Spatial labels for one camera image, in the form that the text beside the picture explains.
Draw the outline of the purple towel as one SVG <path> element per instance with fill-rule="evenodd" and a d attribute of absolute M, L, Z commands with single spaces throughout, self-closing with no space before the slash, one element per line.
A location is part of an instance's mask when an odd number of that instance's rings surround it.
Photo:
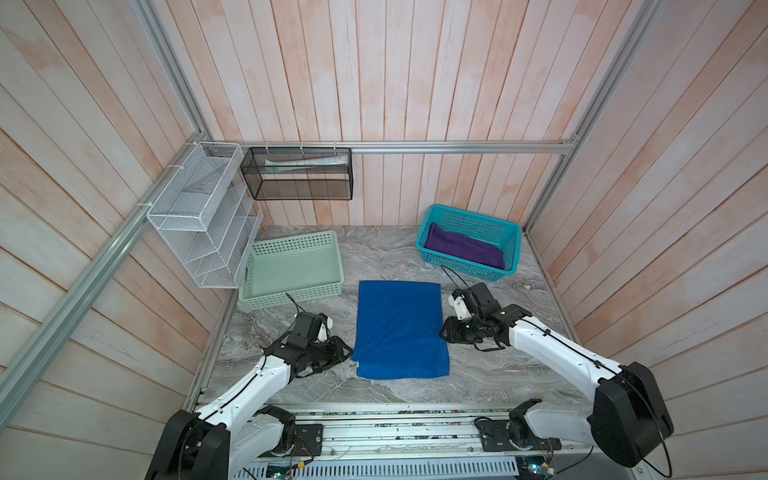
<path fill-rule="evenodd" d="M 498 247 L 463 234 L 446 232 L 435 223 L 429 226 L 425 248 L 492 268 L 506 269 L 504 254 Z"/>

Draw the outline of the blue towel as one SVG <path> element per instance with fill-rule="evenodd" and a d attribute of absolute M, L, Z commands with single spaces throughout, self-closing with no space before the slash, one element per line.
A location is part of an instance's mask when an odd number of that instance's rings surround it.
<path fill-rule="evenodd" d="M 352 360 L 369 380 L 434 379 L 450 373 L 437 283 L 365 280 L 359 283 Z"/>

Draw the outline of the teal plastic basket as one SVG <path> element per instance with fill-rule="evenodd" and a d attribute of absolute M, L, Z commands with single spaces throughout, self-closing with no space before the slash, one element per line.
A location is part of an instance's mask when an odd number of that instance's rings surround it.
<path fill-rule="evenodd" d="M 423 260 L 488 281 L 517 272 L 522 229 L 506 220 L 442 205 L 431 206 L 416 247 Z"/>

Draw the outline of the light green plastic basket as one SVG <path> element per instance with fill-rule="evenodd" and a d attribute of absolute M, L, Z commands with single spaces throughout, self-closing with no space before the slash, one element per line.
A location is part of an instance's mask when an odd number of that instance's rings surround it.
<path fill-rule="evenodd" d="M 338 296 L 344 271 L 337 234 L 320 231 L 255 242 L 238 299 L 257 310 Z"/>

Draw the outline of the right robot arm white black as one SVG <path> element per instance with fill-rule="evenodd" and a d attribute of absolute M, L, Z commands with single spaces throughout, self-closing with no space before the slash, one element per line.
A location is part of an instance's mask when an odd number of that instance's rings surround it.
<path fill-rule="evenodd" d="M 497 351 L 512 347 L 547 365 L 587 399 L 559 406 L 532 398 L 513 408 L 506 421 L 478 417 L 484 450 L 528 451 L 566 440 L 597 447 L 630 468 L 666 446 L 674 425 L 646 366 L 605 358 L 550 329 L 523 307 L 501 306 L 483 283 L 455 289 L 449 303 L 455 313 L 444 322 L 443 340 L 479 349 L 490 339 Z"/>

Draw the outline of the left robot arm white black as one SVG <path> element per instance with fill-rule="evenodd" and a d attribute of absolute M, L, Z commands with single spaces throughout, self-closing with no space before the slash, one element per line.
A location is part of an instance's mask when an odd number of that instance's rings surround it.
<path fill-rule="evenodd" d="M 253 459 L 295 450 L 295 415 L 268 400 L 292 381 L 348 360 L 353 348 L 330 333 L 326 315 L 298 311 L 256 365 L 227 391 L 166 422 L 147 479 L 228 479 Z"/>

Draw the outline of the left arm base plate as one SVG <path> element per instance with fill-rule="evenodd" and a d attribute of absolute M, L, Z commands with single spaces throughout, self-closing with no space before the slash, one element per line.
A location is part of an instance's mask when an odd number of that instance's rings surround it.
<path fill-rule="evenodd" d="M 272 450 L 261 451 L 258 458 L 283 458 L 291 455 L 314 458 L 321 455 L 324 426 L 321 423 L 290 425 Z"/>

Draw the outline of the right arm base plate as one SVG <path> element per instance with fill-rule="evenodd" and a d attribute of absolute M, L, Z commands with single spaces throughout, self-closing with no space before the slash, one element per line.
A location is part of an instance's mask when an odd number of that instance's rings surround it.
<path fill-rule="evenodd" d="M 477 417 L 473 425 L 478 431 L 484 452 L 556 451 L 562 442 L 556 438 L 536 437 L 527 424 L 519 419 L 493 420 Z"/>

